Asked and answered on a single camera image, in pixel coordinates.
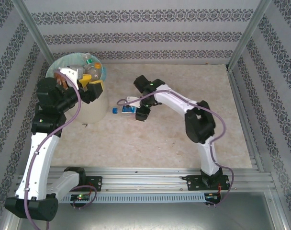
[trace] beige floor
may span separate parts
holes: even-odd
[[[226,135],[216,142],[220,164],[251,168],[250,158],[224,65],[106,65],[111,108],[126,96],[140,96],[133,82],[141,74],[160,78],[196,101],[205,100],[226,122]],[[87,127],[74,121],[63,130],[53,166],[200,167],[197,144],[185,134],[184,118],[165,105],[152,107],[145,122],[107,115]],[[216,134],[222,130],[215,119]]]

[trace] striped wallpaper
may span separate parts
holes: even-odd
[[[259,0],[25,1],[55,56],[103,63],[226,64]]]
[[[269,5],[233,73],[291,229],[291,0]]]
[[[47,70],[44,56],[10,0],[0,0],[0,223],[5,198],[24,172],[35,85]]]

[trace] label on bottle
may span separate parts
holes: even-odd
[[[91,63],[93,63],[93,60],[92,59],[88,59],[88,60],[86,60],[86,63],[87,64],[91,64]]]
[[[122,107],[122,113],[135,114],[136,110],[137,110],[137,108],[134,106],[130,106],[130,107],[123,106]]]

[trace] plastic bottle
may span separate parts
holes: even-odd
[[[136,110],[137,108],[134,106],[118,106],[112,108],[112,113],[115,115],[121,115],[121,117],[128,117],[132,120],[136,120]]]
[[[99,80],[102,75],[101,64],[98,62],[94,63],[90,53],[86,53],[82,57],[86,62],[86,65],[83,67],[85,69],[85,73],[91,75],[91,81]]]

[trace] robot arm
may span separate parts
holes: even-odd
[[[193,142],[198,144],[198,149],[201,156],[201,173],[203,182],[208,187],[214,184],[216,179],[222,175],[222,169],[215,164],[210,153],[209,143],[213,139],[215,128],[213,116],[204,110],[199,110],[194,106],[183,102],[180,98],[183,98],[192,104],[197,104],[201,107],[209,109],[208,104],[205,101],[198,103],[180,95],[160,79],[156,79],[153,82],[150,82],[143,75],[141,75],[134,81],[134,85],[140,91],[140,93],[143,94],[143,96],[146,96],[147,94],[155,91],[167,91],[156,93],[141,100],[140,106],[138,106],[139,108],[136,111],[136,119],[140,121],[146,120],[150,114],[151,106],[157,104],[165,104],[184,117],[187,136]],[[216,153],[213,144],[212,151],[213,157],[216,159]]]
[[[102,93],[101,82],[93,83],[89,81],[90,79],[87,82],[81,75],[80,69],[60,68],[60,72],[66,74],[77,88],[83,82],[83,87],[78,92],[84,102],[93,102]],[[26,218],[23,202],[27,187],[28,208],[32,219],[51,221],[58,209],[58,199],[62,199],[73,187],[85,185],[86,182],[86,174],[82,168],[69,167],[65,169],[62,177],[48,188],[46,187],[51,160],[61,137],[61,130],[43,144],[34,160],[27,186],[25,181],[37,146],[48,134],[65,123],[64,112],[78,102],[78,97],[72,87],[65,90],[54,78],[42,79],[38,82],[37,88],[39,103],[36,104],[35,116],[32,120],[32,145],[29,159],[15,197],[6,198],[5,208],[20,218]]]

